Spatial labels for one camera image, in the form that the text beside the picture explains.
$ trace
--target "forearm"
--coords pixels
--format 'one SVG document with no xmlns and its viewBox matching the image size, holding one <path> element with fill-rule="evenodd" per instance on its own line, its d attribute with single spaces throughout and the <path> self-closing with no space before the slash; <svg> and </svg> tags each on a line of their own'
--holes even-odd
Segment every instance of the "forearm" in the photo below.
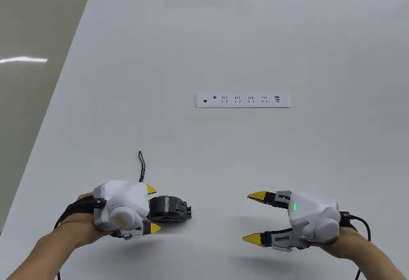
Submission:
<svg viewBox="0 0 409 280">
<path fill-rule="evenodd" d="M 362 240 L 355 245 L 350 259 L 368 280 L 404 280 L 406 277 L 377 246 Z"/>
<path fill-rule="evenodd" d="M 38 240 L 28 258 L 7 280 L 53 280 L 61 266 L 77 248 L 70 228 L 60 227 Z"/>
</svg>

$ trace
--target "gray floor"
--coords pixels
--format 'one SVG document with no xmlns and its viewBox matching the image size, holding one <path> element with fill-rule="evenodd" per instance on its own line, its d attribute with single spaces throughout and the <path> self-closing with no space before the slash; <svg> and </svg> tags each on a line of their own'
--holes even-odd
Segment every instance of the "gray floor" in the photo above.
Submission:
<svg viewBox="0 0 409 280">
<path fill-rule="evenodd" d="M 86 1 L 0 0 L 0 230 Z"/>
</svg>

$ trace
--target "human arm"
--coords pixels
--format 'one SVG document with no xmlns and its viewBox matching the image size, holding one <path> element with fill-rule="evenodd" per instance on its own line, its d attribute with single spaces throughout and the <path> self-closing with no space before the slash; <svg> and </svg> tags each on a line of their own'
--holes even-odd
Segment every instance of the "human arm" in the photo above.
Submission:
<svg viewBox="0 0 409 280">
<path fill-rule="evenodd" d="M 354 229 L 341 228 L 335 242 L 320 247 L 336 258 L 353 261 L 368 280 L 406 279 L 386 254 Z"/>
<path fill-rule="evenodd" d="M 89 196 L 81 195 L 79 199 Z M 98 231 L 90 214 L 73 214 L 57 229 L 40 238 L 20 267 L 7 280 L 53 280 L 76 248 L 109 234 Z"/>
</svg>

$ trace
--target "table surface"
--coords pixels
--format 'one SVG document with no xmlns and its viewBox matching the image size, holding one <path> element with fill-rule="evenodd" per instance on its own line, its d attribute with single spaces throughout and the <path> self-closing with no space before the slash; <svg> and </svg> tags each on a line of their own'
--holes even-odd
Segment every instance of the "table surface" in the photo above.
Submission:
<svg viewBox="0 0 409 280">
<path fill-rule="evenodd" d="M 137 180 L 138 149 L 146 181 L 186 199 L 192 220 L 83 247 L 63 279 L 353 279 L 352 263 L 320 249 L 241 241 L 289 226 L 282 210 L 246 200 L 284 189 L 337 198 L 409 274 L 408 10 L 409 0 L 89 0 L 0 236 L 0 277 L 78 194 Z M 293 107 L 197 109 L 197 91 L 289 91 Z"/>
</svg>

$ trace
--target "socket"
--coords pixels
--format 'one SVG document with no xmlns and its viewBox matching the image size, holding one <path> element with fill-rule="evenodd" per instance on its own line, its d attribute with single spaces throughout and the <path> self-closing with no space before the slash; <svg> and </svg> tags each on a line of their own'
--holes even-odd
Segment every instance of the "socket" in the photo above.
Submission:
<svg viewBox="0 0 409 280">
<path fill-rule="evenodd" d="M 196 93 L 196 107 L 289 108 L 289 93 Z"/>
</svg>

